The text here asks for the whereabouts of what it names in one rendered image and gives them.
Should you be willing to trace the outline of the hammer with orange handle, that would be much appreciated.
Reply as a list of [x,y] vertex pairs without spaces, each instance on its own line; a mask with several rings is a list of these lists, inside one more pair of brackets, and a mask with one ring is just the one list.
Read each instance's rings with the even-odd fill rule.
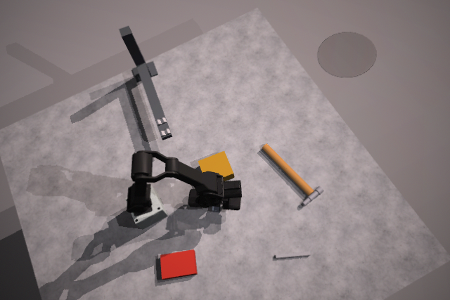
[[265,144],[262,149],[277,163],[277,165],[284,170],[284,172],[291,177],[301,189],[308,194],[308,198],[302,203],[304,206],[312,202],[317,195],[320,195],[324,190],[321,186],[315,189],[315,191],[307,185],[300,176],[268,145]]

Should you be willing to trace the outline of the red rectangular block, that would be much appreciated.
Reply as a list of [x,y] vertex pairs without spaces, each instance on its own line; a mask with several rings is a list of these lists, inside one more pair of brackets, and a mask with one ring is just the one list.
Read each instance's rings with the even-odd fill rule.
[[162,279],[197,275],[195,250],[160,255]]

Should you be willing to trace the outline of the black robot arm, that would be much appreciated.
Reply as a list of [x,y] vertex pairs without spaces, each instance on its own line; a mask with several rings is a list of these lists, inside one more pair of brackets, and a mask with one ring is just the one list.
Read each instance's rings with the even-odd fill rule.
[[[165,163],[165,172],[152,176],[153,157]],[[127,212],[135,216],[153,210],[151,184],[163,178],[176,178],[194,186],[197,195],[203,195],[208,201],[219,198],[242,197],[240,181],[224,181],[224,176],[212,171],[200,172],[175,157],[166,157],[158,151],[140,150],[131,157],[131,179],[134,183],[128,187]],[[150,211],[151,210],[151,211]]]

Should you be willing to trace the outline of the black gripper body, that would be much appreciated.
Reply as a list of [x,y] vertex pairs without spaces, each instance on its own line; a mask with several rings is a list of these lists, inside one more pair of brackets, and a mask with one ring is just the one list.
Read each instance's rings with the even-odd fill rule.
[[190,207],[199,207],[199,205],[220,207],[220,204],[228,205],[231,210],[239,210],[240,209],[240,201],[241,197],[235,198],[219,198],[216,201],[208,201],[205,199],[203,195],[197,195],[196,189],[191,189],[188,197],[188,204]]

